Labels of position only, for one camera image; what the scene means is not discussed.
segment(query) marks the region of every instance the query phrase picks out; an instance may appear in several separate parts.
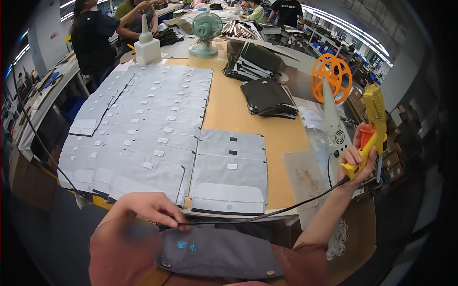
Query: yellow glue gun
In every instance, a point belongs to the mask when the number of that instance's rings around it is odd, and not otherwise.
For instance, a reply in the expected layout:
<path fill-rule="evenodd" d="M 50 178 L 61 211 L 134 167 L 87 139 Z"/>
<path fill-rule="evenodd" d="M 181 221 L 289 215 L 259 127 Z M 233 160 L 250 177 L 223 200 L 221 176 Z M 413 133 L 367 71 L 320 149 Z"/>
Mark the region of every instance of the yellow glue gun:
<path fill-rule="evenodd" d="M 343 172 L 352 181 L 366 166 L 369 152 L 376 147 L 378 155 L 385 149 L 383 144 L 387 140 L 387 122 L 385 116 L 385 105 L 383 104 L 382 92 L 380 85 L 377 83 L 366 85 L 364 88 L 364 103 L 366 105 L 367 117 L 369 119 L 370 130 L 361 130 L 361 147 L 359 153 L 363 159 L 360 164 L 350 165 L 342 164 Z"/>

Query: white cable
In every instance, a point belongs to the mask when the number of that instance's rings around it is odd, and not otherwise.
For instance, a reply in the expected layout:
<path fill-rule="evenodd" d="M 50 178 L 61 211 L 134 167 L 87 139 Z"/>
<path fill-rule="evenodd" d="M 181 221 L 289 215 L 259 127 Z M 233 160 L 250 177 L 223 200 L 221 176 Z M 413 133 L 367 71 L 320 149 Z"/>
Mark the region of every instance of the white cable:
<path fill-rule="evenodd" d="M 348 241 L 348 225 L 342 218 L 339 220 L 339 224 L 334 230 L 334 234 L 329 240 L 327 245 L 326 257 L 327 260 L 333 260 L 337 256 L 341 256 L 345 253 L 345 242 Z"/>

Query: white glue bottle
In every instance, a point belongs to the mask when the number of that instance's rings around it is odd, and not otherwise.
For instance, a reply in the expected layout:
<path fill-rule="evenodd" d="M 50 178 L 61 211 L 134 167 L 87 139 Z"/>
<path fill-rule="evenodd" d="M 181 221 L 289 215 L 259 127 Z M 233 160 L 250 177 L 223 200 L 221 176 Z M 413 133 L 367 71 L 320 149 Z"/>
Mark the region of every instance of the white glue bottle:
<path fill-rule="evenodd" d="M 153 34 L 148 30 L 146 15 L 142 16 L 142 33 L 135 42 L 135 56 L 140 65 L 149 65 L 162 60 L 161 44 L 158 39 L 153 38 Z"/>

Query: hand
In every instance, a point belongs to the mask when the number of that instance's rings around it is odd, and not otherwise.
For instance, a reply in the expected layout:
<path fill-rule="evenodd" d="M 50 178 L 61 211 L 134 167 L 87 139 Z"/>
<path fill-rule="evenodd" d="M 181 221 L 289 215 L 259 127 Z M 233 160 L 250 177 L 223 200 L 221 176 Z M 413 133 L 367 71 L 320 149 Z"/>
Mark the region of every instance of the hand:
<path fill-rule="evenodd" d="M 361 123 L 358 125 L 356 128 L 356 133 L 354 134 L 353 138 L 353 145 L 348 147 L 347 150 L 345 150 L 339 158 L 339 163 L 338 163 L 338 174 L 337 178 L 338 180 L 342 180 L 345 175 L 344 175 L 344 168 L 342 167 L 341 164 L 346 164 L 349 163 L 351 165 L 356 164 L 356 163 L 361 163 L 361 155 L 358 152 L 358 149 L 361 147 L 361 129 L 365 130 L 370 130 L 371 126 L 369 124 L 366 124 L 365 122 Z M 371 173 L 372 170 L 374 169 L 375 166 L 375 157 L 376 157 L 376 148 L 375 146 L 371 149 L 369 152 L 369 158 L 367 159 L 367 164 L 366 166 L 361 170 L 361 172 L 356 176 L 353 181 L 346 182 L 343 184 L 340 189 L 347 190 L 349 192 L 354 192 L 356 189 L 356 186 L 359 185 L 362 181 L 364 181 Z"/>
<path fill-rule="evenodd" d="M 158 29 L 158 27 L 153 27 L 153 28 L 151 29 L 151 33 L 153 33 L 153 37 L 159 35 L 159 29 Z"/>
<path fill-rule="evenodd" d="M 145 10 L 148 7 L 151 7 L 153 3 L 151 1 L 143 1 L 140 4 L 136 6 L 137 11 L 138 10 Z"/>
<path fill-rule="evenodd" d="M 143 216 L 169 227 L 178 227 L 179 222 L 186 222 L 180 209 L 162 192 L 134 192 L 123 195 L 116 204 L 126 212 Z M 179 229 L 187 231 L 188 226 Z"/>

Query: wooden work table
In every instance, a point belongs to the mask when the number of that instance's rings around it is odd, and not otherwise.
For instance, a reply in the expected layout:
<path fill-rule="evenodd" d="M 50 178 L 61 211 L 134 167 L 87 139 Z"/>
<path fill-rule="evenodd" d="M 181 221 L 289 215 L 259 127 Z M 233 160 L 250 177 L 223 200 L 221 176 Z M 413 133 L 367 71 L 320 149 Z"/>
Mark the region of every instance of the wooden work table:
<path fill-rule="evenodd" d="M 272 212 L 294 205 L 293 191 L 283 162 L 287 152 L 309 149 L 309 142 L 300 116 L 295 120 L 278 117 L 251 115 L 248 112 L 245 96 L 240 89 L 241 81 L 226 77 L 221 70 L 227 63 L 227 41 L 219 42 L 223 49 L 217 57 L 204 59 L 189 56 L 188 59 L 168 59 L 168 65 L 188 65 L 190 67 L 213 69 L 208 105 L 205 111 L 203 128 L 220 129 L 242 133 L 261 134 L 265 139 L 267 156 L 268 201 L 266 212 Z M 110 209 L 100 197 L 93 196 L 94 203 Z M 191 199 L 186 197 L 184 213 L 191 214 Z M 296 215 L 291 210 L 283 216 Z"/>

